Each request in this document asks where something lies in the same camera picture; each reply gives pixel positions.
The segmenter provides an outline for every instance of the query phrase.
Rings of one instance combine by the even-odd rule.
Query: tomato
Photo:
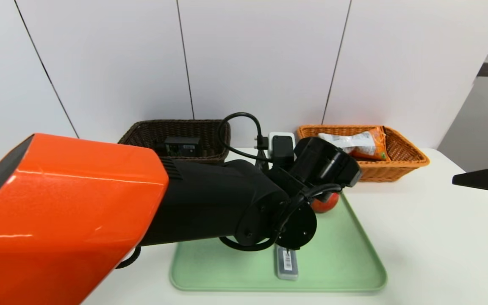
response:
[[[316,213],[325,213],[335,207],[335,205],[338,203],[339,198],[340,195],[338,193],[333,193],[333,195],[331,195],[327,202],[315,199],[310,206],[312,207],[312,210],[314,210],[314,212]]]

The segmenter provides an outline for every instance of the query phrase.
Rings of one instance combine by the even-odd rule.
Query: orange robot arm cover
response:
[[[168,175],[151,149],[35,134],[0,162],[0,304],[77,304],[142,239]]]

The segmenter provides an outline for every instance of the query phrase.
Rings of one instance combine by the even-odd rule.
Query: plastic bag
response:
[[[330,135],[320,133],[318,137],[340,147],[347,154],[355,158],[366,158],[378,161],[391,161],[385,146],[385,133],[383,127],[375,127],[364,133],[352,136]]]

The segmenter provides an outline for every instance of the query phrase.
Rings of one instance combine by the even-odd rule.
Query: wicker basket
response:
[[[375,125],[304,125],[299,127],[298,136],[315,137],[318,133],[351,136],[370,130]],[[427,166],[428,158],[396,130],[385,129],[387,154],[391,161],[359,161],[363,176],[360,181],[391,182],[399,180],[416,168]]]
[[[217,128],[221,120],[145,120],[137,122],[118,141],[119,144],[134,145],[154,149],[164,143],[166,137],[199,137],[200,157],[171,157],[175,160],[218,164],[225,160],[229,150],[217,140]],[[224,141],[230,144],[231,127],[225,124]]]

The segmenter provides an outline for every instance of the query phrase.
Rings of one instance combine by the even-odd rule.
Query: barcode label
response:
[[[293,270],[293,265],[291,264],[291,252],[287,252],[286,250],[283,250],[283,270]]]

